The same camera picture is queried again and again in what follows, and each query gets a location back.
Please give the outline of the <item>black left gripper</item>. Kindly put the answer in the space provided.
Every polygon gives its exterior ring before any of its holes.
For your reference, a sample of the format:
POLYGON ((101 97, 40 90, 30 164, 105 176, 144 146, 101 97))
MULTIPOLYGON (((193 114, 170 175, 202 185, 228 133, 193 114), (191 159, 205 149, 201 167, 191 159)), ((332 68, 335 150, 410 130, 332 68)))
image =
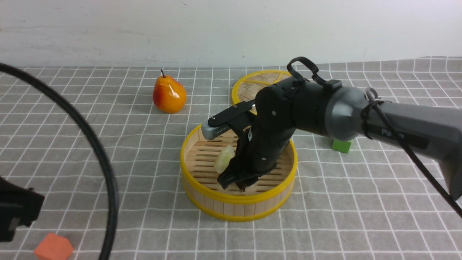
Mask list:
POLYGON ((41 212, 45 196, 0 178, 0 242, 11 242, 17 227, 29 227, 41 212))

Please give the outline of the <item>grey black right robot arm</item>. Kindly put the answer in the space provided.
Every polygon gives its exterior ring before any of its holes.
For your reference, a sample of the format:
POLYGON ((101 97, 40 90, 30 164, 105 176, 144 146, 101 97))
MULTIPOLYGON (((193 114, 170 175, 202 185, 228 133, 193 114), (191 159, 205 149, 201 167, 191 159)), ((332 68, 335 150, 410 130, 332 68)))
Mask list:
POLYGON ((436 161, 454 200, 461 197, 461 110, 393 103, 370 88, 322 87, 290 77, 262 88, 256 117, 239 135, 238 151, 217 179, 222 188, 253 185, 276 166, 295 130, 335 140, 363 135, 391 146, 408 146, 436 161))

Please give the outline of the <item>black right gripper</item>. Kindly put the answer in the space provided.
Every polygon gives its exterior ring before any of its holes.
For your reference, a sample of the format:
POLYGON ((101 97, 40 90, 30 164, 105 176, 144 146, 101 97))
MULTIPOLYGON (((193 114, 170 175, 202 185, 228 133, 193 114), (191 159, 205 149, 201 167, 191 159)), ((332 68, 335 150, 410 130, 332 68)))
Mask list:
POLYGON ((256 93, 251 127, 239 137, 235 157, 217 178, 222 189, 236 184, 245 191, 277 166, 296 129, 292 106, 298 87, 291 76, 256 93))

